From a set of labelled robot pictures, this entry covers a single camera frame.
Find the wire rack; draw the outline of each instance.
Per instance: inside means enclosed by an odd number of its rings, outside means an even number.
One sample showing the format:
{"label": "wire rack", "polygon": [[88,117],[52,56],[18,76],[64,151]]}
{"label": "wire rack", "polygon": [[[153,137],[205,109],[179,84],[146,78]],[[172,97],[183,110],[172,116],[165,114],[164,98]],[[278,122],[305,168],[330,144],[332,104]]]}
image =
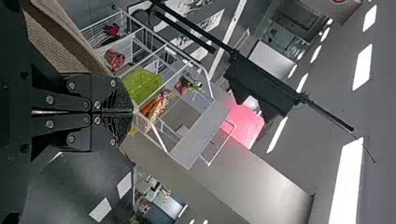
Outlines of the wire rack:
{"label": "wire rack", "polygon": [[[112,43],[104,44],[107,36],[103,32],[103,27],[113,23],[120,27],[124,36]],[[166,124],[163,117],[168,112],[171,113],[174,106],[180,101],[186,102],[200,114],[207,111],[215,102],[215,99],[206,69],[191,56],[120,9],[114,15],[84,28],[81,32],[104,63],[106,63],[105,54],[110,49],[125,56],[125,63],[115,72],[115,76],[121,79],[132,76],[137,67],[143,67],[162,76],[163,84],[140,103],[139,108],[142,109],[164,89],[172,90],[169,105],[165,108],[163,114],[155,120],[149,120],[141,112],[137,112],[134,116],[133,126],[153,144],[171,156],[170,151],[180,142],[183,136]],[[175,91],[175,85],[182,76],[186,75],[193,76],[203,83],[202,90],[191,91],[183,95]]]}

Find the black cable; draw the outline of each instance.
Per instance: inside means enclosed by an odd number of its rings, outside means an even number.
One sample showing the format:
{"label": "black cable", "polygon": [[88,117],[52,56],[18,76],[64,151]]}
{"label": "black cable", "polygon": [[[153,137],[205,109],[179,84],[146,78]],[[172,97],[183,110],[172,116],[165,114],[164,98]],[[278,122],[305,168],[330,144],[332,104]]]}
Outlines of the black cable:
{"label": "black cable", "polygon": [[[359,138],[358,138],[355,134],[349,133],[349,135],[352,136],[355,140],[359,140]],[[369,148],[364,144],[364,141],[363,141],[363,143],[362,143],[361,145],[363,146],[364,151],[365,151],[366,154],[369,156],[369,158],[371,159],[371,161],[373,162],[373,164],[376,164],[376,160],[374,159],[374,157],[373,157],[372,154],[370,153]]]}

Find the colorful item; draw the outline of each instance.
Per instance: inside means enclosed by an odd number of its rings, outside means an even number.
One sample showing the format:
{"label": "colorful item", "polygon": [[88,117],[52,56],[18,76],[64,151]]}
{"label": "colorful item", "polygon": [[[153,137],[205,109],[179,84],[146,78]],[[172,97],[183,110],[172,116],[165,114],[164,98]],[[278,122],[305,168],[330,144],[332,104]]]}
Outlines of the colorful item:
{"label": "colorful item", "polygon": [[191,74],[182,76],[179,82],[175,85],[175,89],[181,95],[185,94],[188,90],[204,93],[202,87],[203,87],[202,82],[195,79]]}
{"label": "colorful item", "polygon": [[[151,123],[154,123],[157,118],[165,111],[169,104],[168,96],[170,91],[164,90],[158,94],[157,98],[151,100],[143,109],[140,111]],[[146,123],[145,132],[147,133],[151,129],[151,125]]]}
{"label": "colorful item", "polygon": [[122,78],[122,83],[131,98],[140,105],[161,87],[163,77],[142,67],[136,67],[136,69]]}
{"label": "colorful item", "polygon": [[103,29],[106,35],[111,37],[120,36],[120,27],[116,23],[105,25]]}
{"label": "colorful item", "polygon": [[112,72],[120,69],[125,63],[125,55],[116,52],[114,49],[106,51],[105,59],[111,65]]}

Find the bolt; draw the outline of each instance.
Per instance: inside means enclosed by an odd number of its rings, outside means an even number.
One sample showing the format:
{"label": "bolt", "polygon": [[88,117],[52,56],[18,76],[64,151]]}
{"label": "bolt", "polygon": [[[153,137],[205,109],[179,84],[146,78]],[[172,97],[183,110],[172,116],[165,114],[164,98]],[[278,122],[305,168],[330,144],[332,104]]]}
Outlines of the bolt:
{"label": "bolt", "polygon": [[69,89],[73,90],[76,88],[76,84],[74,82],[69,82]]}
{"label": "bolt", "polygon": [[46,97],[46,102],[47,102],[47,104],[52,105],[53,104],[53,97],[51,95],[48,95]]}
{"label": "bolt", "polygon": [[28,144],[23,144],[20,147],[21,153],[28,153],[30,151],[30,145]]}
{"label": "bolt", "polygon": [[112,138],[110,140],[110,145],[114,147],[116,145],[116,139]]}
{"label": "bolt", "polygon": [[90,122],[90,118],[88,118],[87,116],[84,117],[84,123],[85,123],[85,124],[88,124],[89,122]]}
{"label": "bolt", "polygon": [[67,137],[67,141],[69,141],[69,143],[74,143],[74,141],[76,140],[74,135],[70,135]]}
{"label": "bolt", "polygon": [[95,124],[97,124],[97,125],[100,124],[100,118],[99,118],[99,117],[96,117],[96,118],[95,118]]}
{"label": "bolt", "polygon": [[88,109],[88,106],[89,106],[90,104],[88,104],[88,102],[87,101],[84,101],[84,103],[82,103],[82,106],[84,106],[84,108],[86,108],[86,109]]}
{"label": "bolt", "polygon": [[46,127],[47,128],[52,129],[53,125],[54,125],[53,120],[51,120],[51,119],[47,120],[47,122],[46,122]]}
{"label": "bolt", "polygon": [[94,106],[95,106],[96,109],[99,109],[100,108],[100,102],[96,101]]}

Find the red object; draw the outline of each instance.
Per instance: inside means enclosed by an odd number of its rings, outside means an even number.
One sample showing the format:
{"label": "red object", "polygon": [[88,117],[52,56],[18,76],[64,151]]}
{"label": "red object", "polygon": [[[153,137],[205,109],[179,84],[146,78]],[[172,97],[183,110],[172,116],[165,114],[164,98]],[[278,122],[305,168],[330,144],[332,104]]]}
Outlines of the red object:
{"label": "red object", "polygon": [[110,49],[105,53],[105,59],[110,63],[113,70],[120,69],[125,63],[125,55],[116,52],[114,49]]}
{"label": "red object", "polygon": [[111,26],[106,26],[105,31],[108,35],[117,36],[119,35],[120,27],[116,23],[113,23]]}
{"label": "red object", "polygon": [[[264,119],[256,115],[251,109],[236,103],[233,104],[227,120],[236,125],[231,137],[249,150],[253,147],[265,124]],[[221,125],[221,129],[226,133],[230,133],[232,127],[228,122]]]}
{"label": "red object", "polygon": [[347,0],[330,0],[331,2],[333,2],[334,4],[342,4],[345,3]]}

